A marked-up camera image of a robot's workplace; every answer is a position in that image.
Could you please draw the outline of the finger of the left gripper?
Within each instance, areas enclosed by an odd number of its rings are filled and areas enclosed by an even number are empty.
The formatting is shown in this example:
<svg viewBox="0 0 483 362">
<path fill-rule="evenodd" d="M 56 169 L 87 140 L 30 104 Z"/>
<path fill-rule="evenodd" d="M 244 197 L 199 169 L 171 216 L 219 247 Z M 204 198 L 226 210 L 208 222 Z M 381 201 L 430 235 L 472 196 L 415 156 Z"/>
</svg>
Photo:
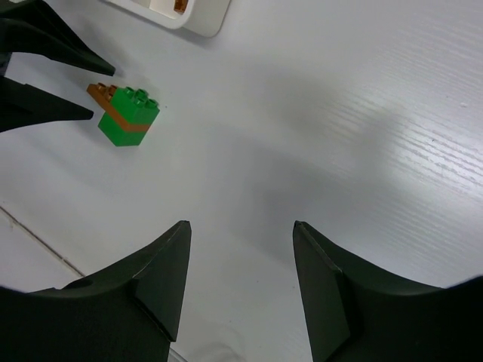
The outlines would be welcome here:
<svg viewBox="0 0 483 362">
<path fill-rule="evenodd" d="M 38 54 L 103 75 L 115 73 L 44 1 L 1 2 L 1 52 Z"/>
<path fill-rule="evenodd" d="M 93 115 L 83 106 L 1 77 L 1 132 L 54 121 L 89 120 Z"/>
</svg>

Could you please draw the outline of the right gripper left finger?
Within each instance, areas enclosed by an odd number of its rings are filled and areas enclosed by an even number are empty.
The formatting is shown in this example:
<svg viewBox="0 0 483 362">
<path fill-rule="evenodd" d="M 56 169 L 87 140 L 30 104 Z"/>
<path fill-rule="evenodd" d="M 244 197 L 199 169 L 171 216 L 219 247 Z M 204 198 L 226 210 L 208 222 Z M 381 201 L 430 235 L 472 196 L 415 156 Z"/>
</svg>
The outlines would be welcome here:
<svg viewBox="0 0 483 362">
<path fill-rule="evenodd" d="M 1 359 L 167 361 L 180 325 L 191 235 L 189 222 L 179 221 L 62 289 L 1 288 Z"/>
</svg>

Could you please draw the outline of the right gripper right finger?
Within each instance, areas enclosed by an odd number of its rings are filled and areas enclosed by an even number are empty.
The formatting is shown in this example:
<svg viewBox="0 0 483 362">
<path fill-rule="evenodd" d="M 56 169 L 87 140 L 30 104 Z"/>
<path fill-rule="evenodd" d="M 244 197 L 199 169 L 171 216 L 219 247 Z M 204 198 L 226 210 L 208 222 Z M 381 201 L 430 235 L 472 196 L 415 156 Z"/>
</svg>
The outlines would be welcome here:
<svg viewBox="0 0 483 362">
<path fill-rule="evenodd" d="M 448 288 L 395 275 L 306 222 L 294 258 L 314 361 L 480 361 L 482 278 Z"/>
</svg>

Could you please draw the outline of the thin brown lego plate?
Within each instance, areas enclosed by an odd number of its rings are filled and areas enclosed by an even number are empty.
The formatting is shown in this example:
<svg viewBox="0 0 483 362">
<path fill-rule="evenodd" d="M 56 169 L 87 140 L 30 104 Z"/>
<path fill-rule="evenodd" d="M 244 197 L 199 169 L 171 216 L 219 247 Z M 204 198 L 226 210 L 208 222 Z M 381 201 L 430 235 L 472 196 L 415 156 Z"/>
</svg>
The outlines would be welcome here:
<svg viewBox="0 0 483 362">
<path fill-rule="evenodd" d="M 103 83 L 89 84 L 87 88 L 87 93 L 94 99 L 94 101 L 109 115 L 111 115 L 120 125 L 125 126 L 127 129 L 131 130 L 146 130 L 147 126 L 129 126 L 125 124 L 125 120 L 121 115 L 113 108 L 110 104 L 110 100 L 118 86 L 114 84 L 105 85 Z"/>
</svg>

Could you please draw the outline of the green lego brick pair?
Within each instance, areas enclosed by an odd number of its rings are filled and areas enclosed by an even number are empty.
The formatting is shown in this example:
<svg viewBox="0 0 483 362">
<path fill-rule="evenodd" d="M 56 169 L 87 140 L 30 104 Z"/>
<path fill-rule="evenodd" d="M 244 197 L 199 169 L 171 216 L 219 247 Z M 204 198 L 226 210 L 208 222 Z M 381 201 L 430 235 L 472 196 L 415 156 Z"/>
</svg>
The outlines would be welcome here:
<svg viewBox="0 0 483 362">
<path fill-rule="evenodd" d="M 146 130 L 127 129 L 107 112 L 100 119 L 98 127 L 115 146 L 139 146 L 148 129 L 159 114 L 158 102 L 149 97 L 144 89 L 118 87 L 110 104 L 123 117 L 125 124 L 147 126 Z"/>
</svg>

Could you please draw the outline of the brown square lego plate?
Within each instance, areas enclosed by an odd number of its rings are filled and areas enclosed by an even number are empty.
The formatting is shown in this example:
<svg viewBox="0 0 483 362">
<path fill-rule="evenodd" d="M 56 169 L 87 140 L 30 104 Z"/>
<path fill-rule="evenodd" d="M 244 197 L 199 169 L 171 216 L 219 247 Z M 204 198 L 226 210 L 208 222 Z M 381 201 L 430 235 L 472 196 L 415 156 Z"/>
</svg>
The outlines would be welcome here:
<svg viewBox="0 0 483 362">
<path fill-rule="evenodd" d="M 189 0 L 174 0 L 174 11 L 183 14 L 188 6 Z"/>
</svg>

